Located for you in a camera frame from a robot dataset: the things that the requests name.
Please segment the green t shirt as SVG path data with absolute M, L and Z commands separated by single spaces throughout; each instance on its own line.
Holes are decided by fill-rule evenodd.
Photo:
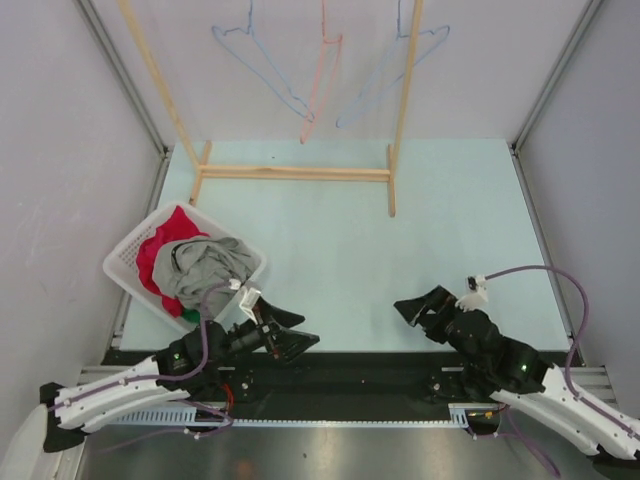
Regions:
M 184 309 L 181 313 L 181 318 L 190 324 L 198 324 L 201 319 L 200 312 L 193 309 Z

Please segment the grey t shirt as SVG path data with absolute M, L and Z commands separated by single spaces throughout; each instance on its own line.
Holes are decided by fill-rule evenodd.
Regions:
M 229 282 L 245 282 L 256 268 L 256 260 L 241 240 L 196 236 L 163 245 L 154 262 L 152 280 L 163 295 L 183 307 L 205 305 L 215 317 L 235 295 Z

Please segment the red t shirt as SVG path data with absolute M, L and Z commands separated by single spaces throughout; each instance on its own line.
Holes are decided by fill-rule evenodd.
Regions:
M 164 310 L 173 318 L 181 317 L 185 308 L 179 300 L 162 294 L 154 282 L 152 274 L 155 260 L 160 248 L 165 244 L 195 236 L 206 236 L 206 233 L 197 228 L 182 207 L 176 207 L 169 219 L 156 228 L 155 234 L 141 243 L 136 257 L 138 277 L 142 286 L 161 299 Z

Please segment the pink wire hanger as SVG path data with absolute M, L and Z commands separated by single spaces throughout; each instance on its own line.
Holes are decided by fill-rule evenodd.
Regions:
M 319 125 L 326 104 L 334 86 L 339 62 L 342 56 L 343 35 L 330 36 L 328 31 L 327 2 L 321 1 L 321 44 L 316 63 L 313 84 L 299 143 L 305 145 Z

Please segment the blue wire hanger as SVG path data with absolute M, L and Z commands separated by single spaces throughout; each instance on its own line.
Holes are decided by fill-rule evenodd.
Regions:
M 258 38 L 254 23 L 255 2 L 247 1 L 241 22 L 235 26 L 212 25 L 217 44 L 254 75 L 288 110 L 306 121 L 309 104 L 294 89 L 292 82 L 274 61 Z
M 413 1 L 395 1 L 394 35 L 355 96 L 343 107 L 335 120 L 337 129 L 347 129 L 378 107 L 396 88 L 401 88 L 405 77 L 405 63 L 411 40 Z M 442 46 L 451 33 L 447 24 L 421 27 L 417 33 L 417 46 L 413 66 L 423 63 Z

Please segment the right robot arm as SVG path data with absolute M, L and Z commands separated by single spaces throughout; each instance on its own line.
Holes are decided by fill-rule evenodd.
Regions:
M 431 341 L 463 358 L 459 384 L 473 401 L 512 407 L 564 437 L 608 479 L 639 476 L 639 422 L 571 382 L 571 372 L 504 335 L 483 307 L 485 286 L 456 297 L 442 286 L 394 307 Z

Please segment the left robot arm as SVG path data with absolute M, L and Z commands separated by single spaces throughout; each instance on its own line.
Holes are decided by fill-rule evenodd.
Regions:
M 193 331 L 138 364 L 110 377 L 76 387 L 50 382 L 40 387 L 47 407 L 43 450 L 57 453 L 126 414 L 172 401 L 214 397 L 226 383 L 221 369 L 263 348 L 289 363 L 320 341 L 296 327 L 305 317 L 259 298 L 252 316 L 229 330 L 203 320 Z

